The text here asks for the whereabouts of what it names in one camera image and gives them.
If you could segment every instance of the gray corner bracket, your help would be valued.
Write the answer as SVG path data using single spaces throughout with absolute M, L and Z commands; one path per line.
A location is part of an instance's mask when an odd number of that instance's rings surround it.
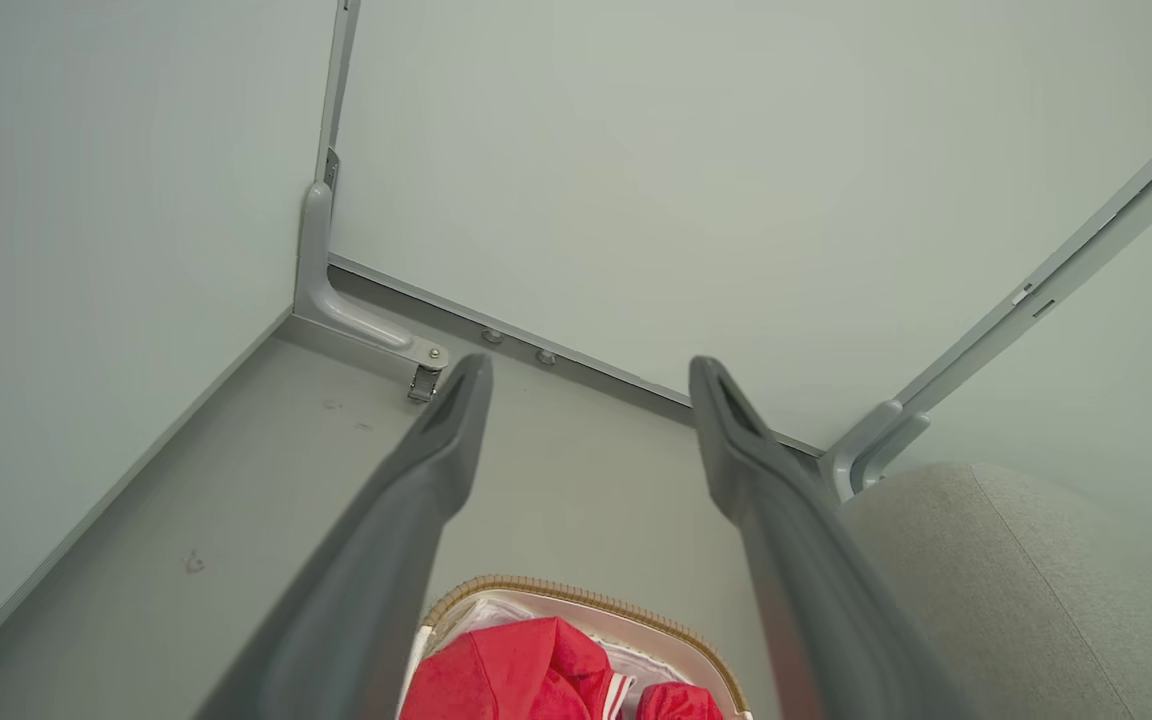
M 417 338 L 408 328 L 353 304 L 328 282 L 328 243 L 332 240 L 332 188 L 310 187 L 301 219 L 301 258 L 296 268 L 296 301 L 291 312 L 301 319 L 353 338 L 416 364 L 407 396 L 429 402 L 439 373 L 447 367 L 445 348 Z
M 879 402 L 820 457 L 820 473 L 833 482 L 838 501 L 851 500 L 882 478 L 888 462 L 932 424 L 926 414 L 901 418 L 904 410 L 896 400 Z

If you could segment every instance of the beige upholstered furniture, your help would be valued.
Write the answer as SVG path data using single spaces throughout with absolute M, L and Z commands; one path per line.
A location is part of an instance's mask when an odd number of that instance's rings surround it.
M 993 465 L 896 475 L 841 516 L 985 717 L 1152 717 L 1152 532 Z

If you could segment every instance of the white stripe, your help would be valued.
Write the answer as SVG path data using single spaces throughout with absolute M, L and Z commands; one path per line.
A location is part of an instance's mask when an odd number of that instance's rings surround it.
M 433 626 L 420 626 L 420 629 L 416 630 L 416 639 L 412 641 L 412 651 L 407 657 L 407 672 L 403 673 L 403 691 L 397 694 L 397 712 L 394 714 L 396 719 L 399 715 L 402 715 L 403 703 L 407 702 L 407 691 L 411 689 L 412 675 L 416 675 L 416 667 L 420 665 L 420 657 L 425 653 L 425 646 L 429 644 L 431 634 L 434 634 Z
M 621 712 L 621 705 L 626 702 L 626 695 L 638 679 L 612 673 L 612 682 L 607 687 L 607 700 L 602 702 L 602 720 L 616 720 Z

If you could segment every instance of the gray floor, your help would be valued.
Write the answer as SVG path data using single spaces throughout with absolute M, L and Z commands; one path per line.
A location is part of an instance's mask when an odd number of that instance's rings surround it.
M 456 357 L 482 349 L 417 329 Z M 755 715 L 778 717 L 744 553 L 705 493 L 691 430 L 502 350 L 475 490 L 429 600 L 491 573 L 620 597 L 717 644 Z M 419 412 L 408 378 L 300 325 L 280 331 L 0 630 L 0 717 L 191 714 Z

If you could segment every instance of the red clothing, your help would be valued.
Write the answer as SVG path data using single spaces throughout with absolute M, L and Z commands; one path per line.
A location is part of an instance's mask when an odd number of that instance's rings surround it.
M 422 661 L 399 719 L 611 720 L 631 683 L 598 643 L 541 617 L 463 634 Z
M 707 689 L 687 683 L 649 685 L 636 720 L 723 720 Z

